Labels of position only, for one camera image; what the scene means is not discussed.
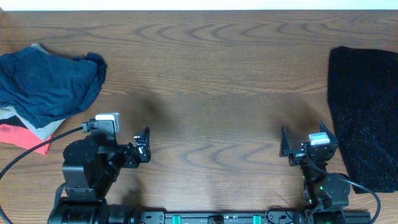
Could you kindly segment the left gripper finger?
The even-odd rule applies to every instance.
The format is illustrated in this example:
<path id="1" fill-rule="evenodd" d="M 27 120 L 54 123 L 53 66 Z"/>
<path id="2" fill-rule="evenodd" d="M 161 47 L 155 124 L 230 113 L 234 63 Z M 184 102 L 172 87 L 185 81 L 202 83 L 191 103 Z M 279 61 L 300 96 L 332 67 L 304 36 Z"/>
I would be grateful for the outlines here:
<path id="1" fill-rule="evenodd" d="M 138 135 L 134 136 L 136 142 L 136 151 L 140 162 L 149 162 L 150 152 L 150 128 L 145 127 Z"/>
<path id="2" fill-rule="evenodd" d="M 119 133 L 121 131 L 120 122 L 119 122 L 119 113 L 100 113 L 95 116 L 95 120 L 98 121 L 112 121 L 115 133 Z"/>

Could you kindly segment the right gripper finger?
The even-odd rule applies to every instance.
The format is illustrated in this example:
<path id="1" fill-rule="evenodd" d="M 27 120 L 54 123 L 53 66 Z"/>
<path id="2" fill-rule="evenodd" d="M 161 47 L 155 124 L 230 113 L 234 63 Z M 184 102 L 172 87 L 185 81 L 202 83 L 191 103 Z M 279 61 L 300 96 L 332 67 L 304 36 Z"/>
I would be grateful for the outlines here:
<path id="1" fill-rule="evenodd" d="M 328 138 L 330 139 L 331 144 L 338 144 L 338 139 L 336 136 L 325 126 L 322 120 L 319 120 L 319 128 L 321 132 L 326 133 Z"/>
<path id="2" fill-rule="evenodd" d="M 290 154 L 290 144 L 284 127 L 281 127 L 281 136 L 279 156 L 288 157 Z"/>

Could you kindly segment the navy blue shorts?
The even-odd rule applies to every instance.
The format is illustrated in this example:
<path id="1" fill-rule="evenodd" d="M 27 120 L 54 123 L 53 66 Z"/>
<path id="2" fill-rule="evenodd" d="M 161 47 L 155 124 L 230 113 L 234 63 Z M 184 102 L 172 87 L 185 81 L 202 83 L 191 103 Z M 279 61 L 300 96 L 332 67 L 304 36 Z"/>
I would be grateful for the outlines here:
<path id="1" fill-rule="evenodd" d="M 106 78 L 104 58 L 73 59 L 33 47 L 1 56 L 1 107 L 13 107 L 35 128 L 88 109 Z"/>

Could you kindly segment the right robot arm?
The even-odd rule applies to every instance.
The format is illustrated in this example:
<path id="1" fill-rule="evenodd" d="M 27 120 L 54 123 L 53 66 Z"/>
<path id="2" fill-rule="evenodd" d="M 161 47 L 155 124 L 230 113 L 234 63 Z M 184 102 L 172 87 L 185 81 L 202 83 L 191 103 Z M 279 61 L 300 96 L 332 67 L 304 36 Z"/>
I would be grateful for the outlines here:
<path id="1" fill-rule="evenodd" d="M 319 122 L 320 131 L 308 135 L 308 141 L 292 148 L 286 130 L 281 129 L 280 157 L 289 159 L 290 166 L 302 170 L 303 196 L 308 208 L 289 215 L 292 223 L 346 223 L 343 209 L 349 205 L 350 184 L 343 174 L 326 171 L 327 162 L 338 147 L 336 136 Z"/>

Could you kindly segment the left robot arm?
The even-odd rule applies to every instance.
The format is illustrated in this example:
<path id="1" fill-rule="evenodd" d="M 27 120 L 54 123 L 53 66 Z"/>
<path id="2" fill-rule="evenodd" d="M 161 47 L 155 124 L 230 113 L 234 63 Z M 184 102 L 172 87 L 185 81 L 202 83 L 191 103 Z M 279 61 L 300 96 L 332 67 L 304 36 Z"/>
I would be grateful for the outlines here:
<path id="1" fill-rule="evenodd" d="M 118 144 L 119 113 L 101 113 L 81 124 L 84 139 L 64 152 L 65 179 L 56 191 L 49 223 L 140 223 L 140 214 L 124 205 L 110 205 L 106 195 L 121 169 L 136 169 L 151 159 L 150 129 L 145 127 L 134 142 Z"/>

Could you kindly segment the black knit garment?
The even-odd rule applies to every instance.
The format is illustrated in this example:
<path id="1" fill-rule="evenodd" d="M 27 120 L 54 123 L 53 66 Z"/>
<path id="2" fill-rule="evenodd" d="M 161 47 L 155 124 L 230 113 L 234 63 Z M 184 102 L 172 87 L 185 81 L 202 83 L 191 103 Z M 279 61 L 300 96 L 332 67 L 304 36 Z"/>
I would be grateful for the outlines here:
<path id="1" fill-rule="evenodd" d="M 397 191 L 397 53 L 332 49 L 328 106 L 350 179 Z"/>

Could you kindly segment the folded khaki shorts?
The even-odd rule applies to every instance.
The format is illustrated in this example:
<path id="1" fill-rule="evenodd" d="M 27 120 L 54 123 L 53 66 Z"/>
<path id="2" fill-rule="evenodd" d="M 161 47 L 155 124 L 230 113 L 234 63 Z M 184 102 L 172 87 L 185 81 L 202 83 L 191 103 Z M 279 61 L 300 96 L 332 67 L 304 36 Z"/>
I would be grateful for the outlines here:
<path id="1" fill-rule="evenodd" d="M 64 121 L 64 61 L 39 44 L 1 56 L 1 119 L 17 116 L 41 140 L 50 137 Z"/>

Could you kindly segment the folded black garment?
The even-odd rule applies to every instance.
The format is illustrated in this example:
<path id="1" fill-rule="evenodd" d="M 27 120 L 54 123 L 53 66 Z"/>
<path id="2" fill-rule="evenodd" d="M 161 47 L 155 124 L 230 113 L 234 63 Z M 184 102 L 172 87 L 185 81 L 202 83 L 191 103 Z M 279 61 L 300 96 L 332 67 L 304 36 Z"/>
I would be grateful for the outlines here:
<path id="1" fill-rule="evenodd" d="M 0 119 L 0 124 L 26 128 L 25 124 L 17 116 L 11 116 L 6 119 Z"/>

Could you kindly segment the folded red garment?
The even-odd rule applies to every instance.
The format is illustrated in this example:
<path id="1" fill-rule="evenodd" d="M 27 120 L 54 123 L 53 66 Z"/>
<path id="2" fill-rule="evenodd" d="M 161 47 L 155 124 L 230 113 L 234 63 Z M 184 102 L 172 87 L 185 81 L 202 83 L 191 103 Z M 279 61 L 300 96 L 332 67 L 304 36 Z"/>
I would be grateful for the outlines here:
<path id="1" fill-rule="evenodd" d="M 1 125 L 0 137 L 1 142 L 13 144 L 24 149 L 31 149 L 44 142 L 29 129 L 8 124 Z"/>

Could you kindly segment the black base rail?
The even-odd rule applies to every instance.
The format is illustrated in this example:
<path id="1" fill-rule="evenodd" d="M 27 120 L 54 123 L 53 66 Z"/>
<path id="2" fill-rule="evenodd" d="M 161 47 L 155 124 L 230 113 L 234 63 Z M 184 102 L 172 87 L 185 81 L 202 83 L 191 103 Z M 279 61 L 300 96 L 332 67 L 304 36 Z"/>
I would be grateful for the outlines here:
<path id="1" fill-rule="evenodd" d="M 141 212 L 143 224 L 365 224 L 371 222 L 368 212 L 315 212 L 283 211 L 280 208 L 255 213 L 192 213 L 192 212 Z"/>

